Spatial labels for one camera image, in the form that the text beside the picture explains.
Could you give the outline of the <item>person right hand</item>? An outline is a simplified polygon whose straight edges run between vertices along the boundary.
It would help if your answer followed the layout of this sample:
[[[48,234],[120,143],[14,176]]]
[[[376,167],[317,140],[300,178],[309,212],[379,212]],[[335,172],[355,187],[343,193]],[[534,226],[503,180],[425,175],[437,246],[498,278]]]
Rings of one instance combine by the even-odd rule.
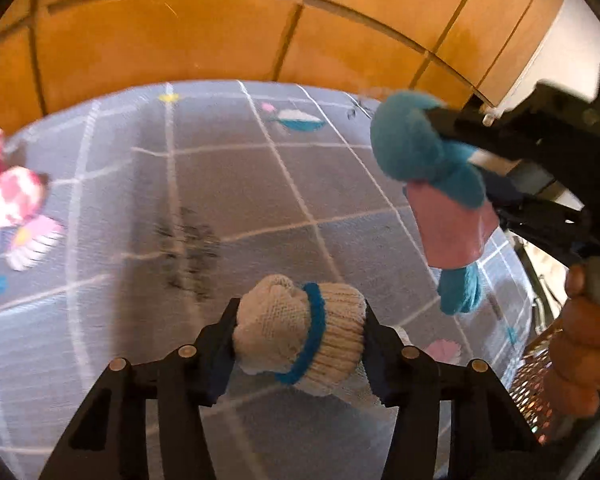
[[[584,267],[572,266],[543,379],[544,396],[554,410],[575,418],[589,418],[600,407],[600,305],[585,295],[585,285]]]

